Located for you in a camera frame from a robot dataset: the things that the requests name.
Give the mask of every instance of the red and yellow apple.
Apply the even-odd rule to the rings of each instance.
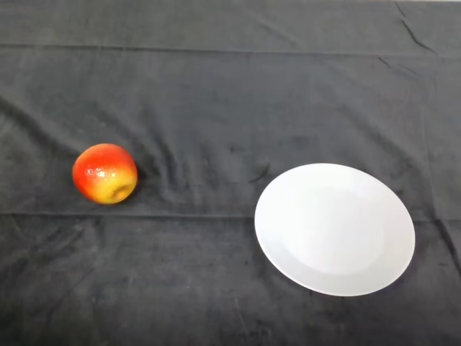
[[[72,169],[75,186],[88,199],[114,204],[133,192],[138,170],[131,155],[115,144],[97,144],[85,150]]]

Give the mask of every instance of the white plate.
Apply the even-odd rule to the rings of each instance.
[[[397,280],[410,264],[410,214],[386,185],[338,164],[283,173],[259,198],[256,235],[272,264],[302,286],[360,296]]]

